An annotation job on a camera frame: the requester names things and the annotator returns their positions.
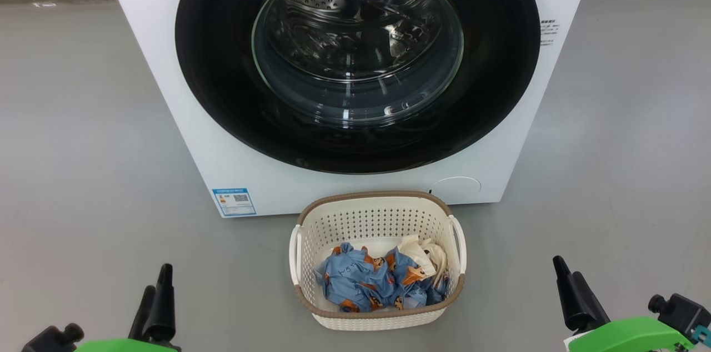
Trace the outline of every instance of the brown basket rim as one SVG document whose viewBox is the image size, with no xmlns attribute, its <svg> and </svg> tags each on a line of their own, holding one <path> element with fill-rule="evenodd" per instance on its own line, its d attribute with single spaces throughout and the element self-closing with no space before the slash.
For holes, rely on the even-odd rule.
<svg viewBox="0 0 711 352">
<path fill-rule="evenodd" d="M 449 206 L 444 203 L 441 199 L 437 198 L 436 196 L 432 195 L 431 193 L 423 193 L 422 191 L 366 191 L 363 193 L 347 193 L 347 194 L 340 194 L 340 195 L 333 195 L 333 196 L 328 196 L 325 198 L 321 198 L 320 200 L 317 200 L 313 202 L 311 205 L 307 206 L 307 208 L 304 209 L 304 211 L 300 214 L 298 224 L 302 225 L 304 224 L 304 219 L 309 215 L 310 212 L 313 211 L 316 207 L 320 205 L 325 205 L 330 202 L 338 202 L 341 200 L 348 200 L 348 199 L 360 199 L 360 198 L 377 198 L 377 197 L 389 197 L 389 196 L 404 196 L 404 197 L 412 197 L 412 198 L 425 198 L 428 200 L 431 200 L 432 202 L 436 203 L 439 205 L 440 208 L 447 214 L 447 216 L 452 215 L 452 210 L 449 208 Z M 322 309 L 318 309 L 316 306 L 314 306 L 312 303 L 309 302 L 309 299 L 304 295 L 304 292 L 302 291 L 302 287 L 297 284 L 294 286 L 295 291 L 297 292 L 297 297 L 299 297 L 299 300 L 304 304 L 307 309 L 309 309 L 312 314 L 315 314 L 320 317 L 325 317 L 327 319 L 390 319 L 393 317 L 404 317 L 404 316 L 414 316 L 416 314 L 424 314 L 424 313 L 429 313 L 433 311 L 438 311 L 441 309 L 447 308 L 449 305 L 451 305 L 458 297 L 459 294 L 462 293 L 462 289 L 464 288 L 464 280 L 465 280 L 465 275 L 464 273 L 459 275 L 459 280 L 457 281 L 457 287 L 454 289 L 454 292 L 452 292 L 452 296 L 449 298 L 445 299 L 439 304 L 434 304 L 434 305 L 429 305 L 429 306 L 423 306 L 421 308 L 416 308 L 416 309 L 407 309 L 407 310 L 402 310 L 402 311 L 371 311 L 371 312 L 359 312 L 359 313 L 343 313 L 340 311 L 325 311 Z"/>
</svg>

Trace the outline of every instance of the basket handle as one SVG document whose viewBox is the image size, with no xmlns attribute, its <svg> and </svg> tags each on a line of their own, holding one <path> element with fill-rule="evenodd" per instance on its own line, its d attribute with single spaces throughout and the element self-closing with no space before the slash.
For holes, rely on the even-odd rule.
<svg viewBox="0 0 711 352">
<path fill-rule="evenodd" d="M 452 233 L 457 237 L 457 245 L 459 245 L 459 273 L 464 274 L 467 271 L 467 243 L 464 241 L 464 231 L 454 215 L 449 215 L 449 225 L 452 226 Z"/>
<path fill-rule="evenodd" d="M 289 240 L 289 271 L 294 285 L 299 285 L 302 276 L 302 226 L 298 224 Z"/>
</svg>

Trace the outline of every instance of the front-loading washing machine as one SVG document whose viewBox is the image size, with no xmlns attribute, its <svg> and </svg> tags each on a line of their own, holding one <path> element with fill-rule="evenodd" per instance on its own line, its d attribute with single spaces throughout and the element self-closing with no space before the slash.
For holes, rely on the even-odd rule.
<svg viewBox="0 0 711 352">
<path fill-rule="evenodd" d="M 501 199 L 579 0 L 119 0 L 223 217 Z"/>
</svg>

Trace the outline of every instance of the laundry basket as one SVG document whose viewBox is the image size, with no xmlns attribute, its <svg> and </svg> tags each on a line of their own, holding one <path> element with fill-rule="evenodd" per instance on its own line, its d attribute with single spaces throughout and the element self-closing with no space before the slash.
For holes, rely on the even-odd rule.
<svg viewBox="0 0 711 352">
<path fill-rule="evenodd" d="M 402 311 L 386 308 L 367 313 L 343 313 L 327 301 L 313 269 L 335 246 L 348 241 L 384 256 L 401 237 L 419 233 L 432 238 L 447 253 L 449 284 L 442 303 Z M 297 296 L 323 326 L 333 330 L 373 331 L 419 326 L 442 316 L 462 292 L 467 245 L 459 221 L 439 198 L 418 191 L 383 191 L 322 198 L 299 216 L 289 242 L 289 268 Z"/>
</svg>

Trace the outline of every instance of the gray floor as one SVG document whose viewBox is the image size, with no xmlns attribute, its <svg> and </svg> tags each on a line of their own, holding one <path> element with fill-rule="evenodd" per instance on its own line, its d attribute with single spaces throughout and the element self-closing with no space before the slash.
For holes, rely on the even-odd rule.
<svg viewBox="0 0 711 352">
<path fill-rule="evenodd" d="M 562 350 L 562 254 L 613 319 L 711 306 L 711 0 L 582 0 L 504 200 L 455 208 L 460 300 L 433 324 L 320 327 L 294 296 L 294 217 L 223 220 L 118 6 L 0 12 L 0 339 L 123 337 L 175 265 L 196 350 Z"/>
</svg>

